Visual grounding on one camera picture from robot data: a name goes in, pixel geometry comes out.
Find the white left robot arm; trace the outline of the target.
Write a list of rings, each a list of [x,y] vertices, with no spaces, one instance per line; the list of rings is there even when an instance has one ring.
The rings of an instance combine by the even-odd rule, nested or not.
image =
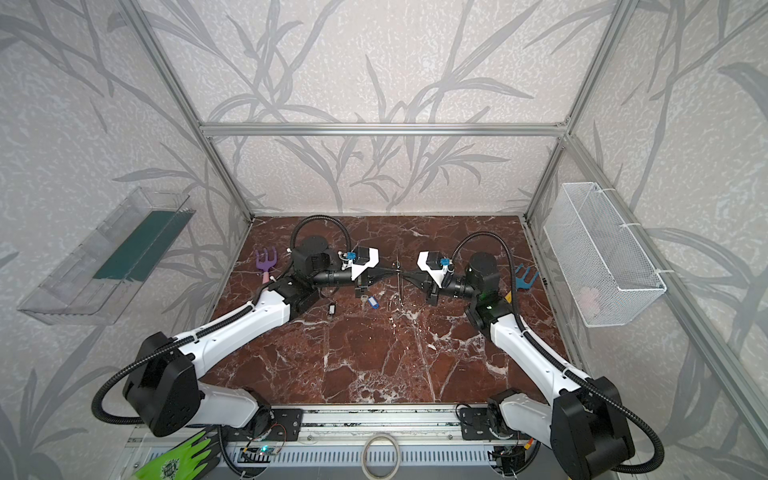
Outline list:
[[[323,237],[311,236],[292,249],[289,271],[244,305],[175,338],[162,333],[147,338],[138,355],[142,364],[128,375],[123,395],[156,437],[195,426],[261,435],[273,416],[260,394],[208,385],[202,377],[253,339],[307,312],[323,288],[351,285],[362,295],[396,272],[380,266],[375,248],[335,252]]]

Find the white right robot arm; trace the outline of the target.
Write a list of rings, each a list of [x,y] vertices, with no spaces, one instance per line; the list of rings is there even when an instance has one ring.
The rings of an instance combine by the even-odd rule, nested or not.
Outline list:
[[[620,401],[615,386],[570,365],[526,324],[500,292],[494,255],[473,254],[462,276],[438,251],[420,252],[417,266],[406,277],[426,293],[428,303],[436,304],[442,295],[468,300],[470,323],[509,355],[544,396],[536,401],[508,391],[491,398],[489,410],[499,433],[518,431],[543,443],[572,479],[592,479],[634,456],[627,419],[615,407]]]

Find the steel perforated key holder plate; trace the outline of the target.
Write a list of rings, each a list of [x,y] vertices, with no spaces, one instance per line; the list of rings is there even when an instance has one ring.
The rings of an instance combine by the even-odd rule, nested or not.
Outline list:
[[[396,257],[394,262],[396,268],[396,282],[397,282],[397,301],[400,307],[403,307],[403,279],[402,279],[402,265],[399,256]]]

